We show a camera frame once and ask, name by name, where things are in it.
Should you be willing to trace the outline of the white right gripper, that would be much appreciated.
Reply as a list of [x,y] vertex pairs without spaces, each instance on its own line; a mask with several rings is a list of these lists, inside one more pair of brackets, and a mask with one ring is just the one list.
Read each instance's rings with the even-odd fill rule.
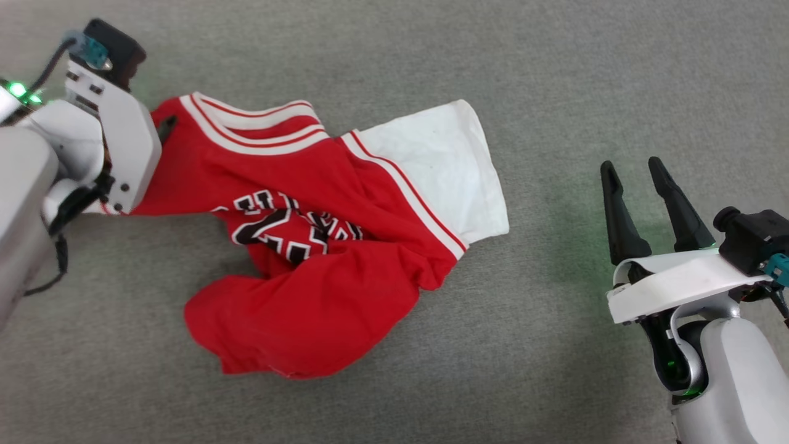
[[673,249],[678,253],[649,256],[653,251],[635,228],[613,163],[601,163],[610,260],[617,265],[613,289],[607,293],[614,323],[635,321],[736,287],[772,282],[771,276],[765,274],[746,275],[724,259],[718,249],[708,249],[714,247],[716,240],[662,160],[650,157],[648,168],[656,193],[667,208],[674,233]]

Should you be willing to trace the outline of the red white basketball jersey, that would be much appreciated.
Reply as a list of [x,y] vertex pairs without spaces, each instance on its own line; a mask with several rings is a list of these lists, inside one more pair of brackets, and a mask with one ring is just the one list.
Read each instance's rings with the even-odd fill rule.
[[134,216],[211,213],[259,276],[190,298],[185,321],[226,374],[331,376],[509,231],[501,181],[463,99],[333,138],[306,101],[242,110],[199,92],[174,118]]

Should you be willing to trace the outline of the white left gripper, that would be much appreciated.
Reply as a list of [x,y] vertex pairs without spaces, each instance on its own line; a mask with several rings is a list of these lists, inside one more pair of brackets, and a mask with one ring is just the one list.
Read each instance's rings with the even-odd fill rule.
[[102,213],[125,215],[139,205],[154,174],[177,115],[164,118],[157,129],[147,107],[131,93],[136,68],[122,74],[99,72],[70,60],[65,100],[68,113],[65,166],[82,184],[111,185],[103,193]]

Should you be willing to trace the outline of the grey fabric sofa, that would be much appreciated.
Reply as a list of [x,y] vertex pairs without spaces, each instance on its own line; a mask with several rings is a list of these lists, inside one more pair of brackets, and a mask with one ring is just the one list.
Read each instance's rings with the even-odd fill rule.
[[674,444],[648,340],[611,322],[599,168],[674,236],[662,158],[706,224],[789,216],[789,0],[0,0],[28,83],[100,17],[147,51],[150,107],[313,104],[333,135],[465,99],[510,220],[337,376],[225,376],[183,321],[248,253],[209,215],[87,216],[70,272],[0,334],[0,444]]

